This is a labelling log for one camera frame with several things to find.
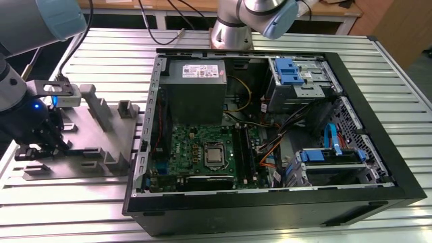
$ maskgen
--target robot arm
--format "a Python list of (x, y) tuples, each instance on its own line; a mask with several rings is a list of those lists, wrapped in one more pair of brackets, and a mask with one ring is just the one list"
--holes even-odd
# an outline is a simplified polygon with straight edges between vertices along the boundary
[(252, 47), (250, 29), (277, 39), (289, 29), (298, 12), (294, 0), (221, 0), (210, 43), (217, 49)]
[[(60, 110), (38, 98), (72, 96), (73, 88), (65, 80), (25, 82), (5, 58), (65, 41), (86, 24), (74, 0), (4, 0), (0, 16), (0, 130), (20, 144), (16, 160), (34, 160), (69, 149)], [(45, 91), (45, 85), (60, 91)]]

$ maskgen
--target chip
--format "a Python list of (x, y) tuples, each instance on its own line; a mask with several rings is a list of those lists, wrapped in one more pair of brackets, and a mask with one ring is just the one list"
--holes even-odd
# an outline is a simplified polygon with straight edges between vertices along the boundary
[(214, 148), (214, 149), (208, 149), (206, 150), (206, 162), (213, 163), (213, 162), (221, 162), (222, 161), (222, 155), (221, 155), (221, 150)]
[(222, 142), (204, 143), (204, 165), (210, 170), (218, 170), (225, 166), (225, 148)]

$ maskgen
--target table leg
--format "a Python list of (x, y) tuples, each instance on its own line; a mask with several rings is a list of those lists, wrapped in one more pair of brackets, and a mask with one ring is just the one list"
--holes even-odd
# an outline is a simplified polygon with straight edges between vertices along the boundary
[(166, 11), (154, 11), (157, 29), (166, 30)]
[(348, 35), (350, 28), (353, 26), (353, 23), (356, 22), (357, 17), (345, 17), (344, 22), (338, 26), (338, 29), (336, 31), (336, 35)]

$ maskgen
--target power supply label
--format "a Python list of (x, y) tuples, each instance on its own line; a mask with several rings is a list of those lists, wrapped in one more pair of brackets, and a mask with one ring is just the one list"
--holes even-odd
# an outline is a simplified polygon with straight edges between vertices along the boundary
[(184, 65), (182, 77), (218, 77), (217, 65)]

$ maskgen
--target yellow wire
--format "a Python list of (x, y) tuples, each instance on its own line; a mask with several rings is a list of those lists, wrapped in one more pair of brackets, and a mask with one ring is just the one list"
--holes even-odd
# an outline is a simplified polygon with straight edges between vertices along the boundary
[(248, 107), (248, 105), (250, 104), (250, 101), (252, 101), (252, 92), (250, 92), (249, 87), (245, 85), (245, 83), (237, 77), (233, 77), (233, 76), (229, 76), (229, 75), (226, 77), (232, 77), (236, 81), (238, 81), (238, 83), (241, 83), (241, 85), (244, 86), (244, 88), (248, 90), (249, 99), (248, 99), (248, 103), (245, 103), (245, 105), (242, 107), (240, 107), (236, 110), (224, 110), (225, 113), (226, 112), (237, 112), (237, 111), (242, 110), (245, 107)]

